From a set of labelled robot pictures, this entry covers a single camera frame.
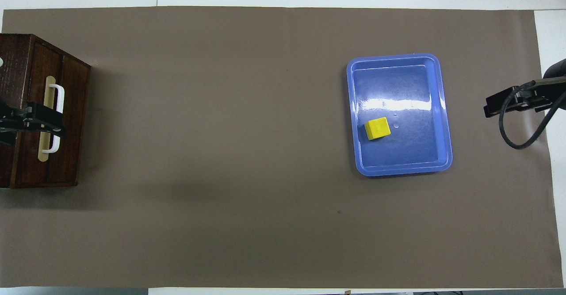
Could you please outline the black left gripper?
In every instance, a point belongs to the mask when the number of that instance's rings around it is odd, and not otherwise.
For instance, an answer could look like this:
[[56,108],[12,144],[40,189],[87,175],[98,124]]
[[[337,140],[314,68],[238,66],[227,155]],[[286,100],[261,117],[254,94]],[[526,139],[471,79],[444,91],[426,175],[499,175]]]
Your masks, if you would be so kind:
[[14,109],[5,102],[0,103],[0,142],[2,145],[14,145],[19,132],[45,132],[58,137],[66,137],[63,126],[40,123],[62,123],[62,113],[40,103],[27,103],[22,118],[14,114]]

